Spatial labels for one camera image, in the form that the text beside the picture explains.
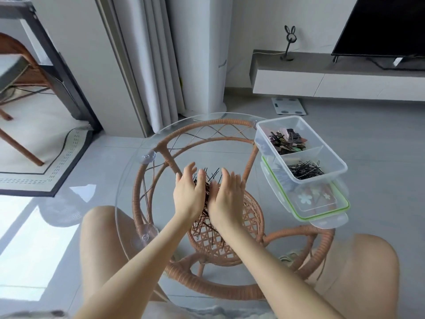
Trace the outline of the person's left hand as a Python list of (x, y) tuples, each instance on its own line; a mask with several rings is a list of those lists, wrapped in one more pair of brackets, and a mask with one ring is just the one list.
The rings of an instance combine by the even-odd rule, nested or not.
[(188, 229), (198, 220), (205, 207), (206, 197), (206, 172), (203, 169), (197, 170), (193, 175), (195, 187), (175, 186), (173, 199), (175, 214), (182, 219)]

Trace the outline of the person's right hand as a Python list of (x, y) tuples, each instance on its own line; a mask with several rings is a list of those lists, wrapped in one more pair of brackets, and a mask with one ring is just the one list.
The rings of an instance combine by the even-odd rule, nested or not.
[(220, 192), (220, 184), (210, 183), (207, 211), (212, 226), (222, 237), (242, 227), (244, 196)]

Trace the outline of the person's right forearm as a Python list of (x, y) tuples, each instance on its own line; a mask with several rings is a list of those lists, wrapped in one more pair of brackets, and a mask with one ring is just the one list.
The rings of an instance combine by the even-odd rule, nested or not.
[(278, 319), (344, 319), (328, 302), (292, 273), (232, 220), (211, 220), (224, 241), (249, 270)]

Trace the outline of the heap of brown hair clips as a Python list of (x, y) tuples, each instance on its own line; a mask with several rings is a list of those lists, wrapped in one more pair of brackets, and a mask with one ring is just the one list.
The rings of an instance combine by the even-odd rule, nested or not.
[(303, 138), (292, 128), (279, 128), (268, 135), (273, 148), (279, 155), (301, 152), (306, 149), (307, 139)]

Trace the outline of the small heap of bobby pins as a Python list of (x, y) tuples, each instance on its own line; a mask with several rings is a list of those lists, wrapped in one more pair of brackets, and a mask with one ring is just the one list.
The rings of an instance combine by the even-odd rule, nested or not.
[(306, 180), (325, 174), (320, 167), (320, 160), (314, 161), (298, 161), (297, 163), (288, 165), (291, 174), (298, 180)]

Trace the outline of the clear lid with green seal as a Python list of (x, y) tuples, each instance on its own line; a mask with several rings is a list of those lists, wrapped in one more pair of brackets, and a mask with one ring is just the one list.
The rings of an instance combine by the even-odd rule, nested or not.
[(348, 223), (350, 203), (334, 183), (285, 192), (278, 181), (278, 173), (271, 169), (264, 157), (260, 165), (279, 202), (296, 220), (319, 229), (336, 229)]

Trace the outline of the beige slipper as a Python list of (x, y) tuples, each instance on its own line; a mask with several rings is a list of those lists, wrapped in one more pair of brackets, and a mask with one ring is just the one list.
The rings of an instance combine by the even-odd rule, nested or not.
[[(298, 256), (300, 254), (301, 255), (303, 254), (302, 250), (294, 250), (294, 251), (290, 251), (290, 252), (287, 252), (284, 255), (279, 256), (278, 259), (281, 262), (285, 263), (287, 266), (290, 266), (298, 258)], [(306, 254), (306, 258), (305, 258), (305, 260), (303, 261), (302, 264), (308, 262), (311, 256), (312, 256), (312, 252), (310, 251), (310, 252), (308, 252), (308, 254)]]

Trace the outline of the clear divided plastic container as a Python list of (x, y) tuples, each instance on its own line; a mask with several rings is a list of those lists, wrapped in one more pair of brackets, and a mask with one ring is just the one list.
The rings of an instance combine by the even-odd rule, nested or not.
[[(293, 187), (299, 187), (310, 183), (329, 183), (348, 170), (346, 163), (300, 116), (263, 120), (257, 122), (255, 127), (256, 146), (271, 169), (278, 173), (277, 178), (279, 183), (288, 191)], [(270, 132), (275, 132), (279, 128), (292, 128), (303, 138), (307, 139), (306, 149), (297, 153), (279, 155), (268, 139)], [(291, 174), (287, 167), (298, 161), (309, 160), (314, 162), (320, 160), (320, 167), (325, 174), (306, 180), (298, 180)]]

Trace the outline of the white curtain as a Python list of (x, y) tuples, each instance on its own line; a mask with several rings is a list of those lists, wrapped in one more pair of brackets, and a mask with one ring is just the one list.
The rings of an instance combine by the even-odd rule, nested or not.
[(154, 133), (185, 112), (165, 0), (112, 0), (135, 83)]

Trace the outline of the beige rug with dark border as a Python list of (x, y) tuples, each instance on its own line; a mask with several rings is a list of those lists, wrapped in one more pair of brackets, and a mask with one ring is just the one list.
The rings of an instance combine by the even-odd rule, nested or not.
[(0, 172), (0, 195), (54, 197), (89, 148), (93, 135), (88, 125), (69, 131), (61, 151), (43, 173)]

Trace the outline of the white grey television cabinet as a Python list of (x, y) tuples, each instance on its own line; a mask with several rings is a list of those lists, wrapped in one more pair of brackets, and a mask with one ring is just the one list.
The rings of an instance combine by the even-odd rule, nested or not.
[(385, 70), (362, 57), (254, 50), (249, 71), (254, 94), (425, 102), (425, 71)]

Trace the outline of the brown wooden chair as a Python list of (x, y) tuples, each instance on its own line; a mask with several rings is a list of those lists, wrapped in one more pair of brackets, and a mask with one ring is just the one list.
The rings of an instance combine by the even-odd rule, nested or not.
[[(22, 72), (17, 73), (17, 77), (13, 79), (11, 87), (44, 87), (43, 89), (38, 90), (37, 93), (48, 89), (53, 90), (52, 84), (29, 50), (20, 41), (2, 32), (0, 32), (0, 55), (18, 55), (27, 62), (26, 67), (23, 68)], [(43, 161), (38, 159), (33, 153), (9, 136), (1, 128), (0, 138), (19, 151), (35, 165), (44, 165)]]

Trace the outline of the black flat television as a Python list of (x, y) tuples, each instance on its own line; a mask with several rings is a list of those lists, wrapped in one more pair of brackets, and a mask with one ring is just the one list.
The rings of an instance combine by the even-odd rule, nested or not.
[(425, 0), (357, 0), (332, 55), (425, 58)]

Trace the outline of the round rattan table frame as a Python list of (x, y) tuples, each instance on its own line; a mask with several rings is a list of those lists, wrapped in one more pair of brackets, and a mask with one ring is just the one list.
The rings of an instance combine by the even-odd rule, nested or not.
[[(181, 172), (175, 158), (184, 152), (202, 144), (217, 141), (236, 141), (250, 144), (252, 152), (243, 172), (243, 179), (247, 181), (255, 159), (259, 153), (253, 137), (247, 137), (246, 130), (256, 130), (258, 122), (254, 116), (250, 119), (220, 118), (200, 121), (183, 126), (169, 132), (174, 126), (164, 128), (167, 135), (161, 139), (152, 150), (156, 152), (155, 160), (140, 166), (133, 187), (132, 213), (138, 234), (141, 234), (143, 224), (152, 224), (152, 202), (157, 182), (166, 168), (174, 173)], [(220, 168), (207, 176), (205, 207), (188, 231), (188, 239), (195, 252), (180, 260), (172, 257), (164, 272), (170, 279), (177, 281), (188, 289), (210, 297), (224, 300), (264, 300), (265, 297), (257, 284), (225, 285), (205, 280), (203, 271), (206, 264), (220, 267), (233, 267), (242, 264), (240, 258), (226, 244), (221, 235), (212, 226), (207, 211), (210, 182), (220, 172)], [(269, 235), (264, 233), (263, 212), (247, 191), (243, 199), (243, 226), (251, 236), (263, 247), (272, 241), (291, 237), (305, 236), (306, 246), (303, 254), (289, 266), (290, 271), (301, 279), (308, 279), (323, 263), (331, 248), (335, 236), (334, 229), (318, 229), (313, 225), (301, 225), (294, 228), (285, 228)], [(312, 252), (309, 261), (302, 264), (308, 252)]]

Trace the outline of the black metal table frame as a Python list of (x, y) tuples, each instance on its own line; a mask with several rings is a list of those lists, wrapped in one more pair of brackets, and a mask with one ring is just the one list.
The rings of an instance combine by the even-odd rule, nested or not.
[(0, 19), (23, 19), (29, 25), (35, 40), (40, 42), (41, 49), (51, 61), (51, 64), (40, 64), (40, 66), (42, 72), (47, 73), (47, 79), (52, 82), (53, 91), (73, 118), (87, 121), (95, 132), (101, 131), (103, 129), (101, 123), (42, 25), (32, 2), (30, 0), (0, 0)]

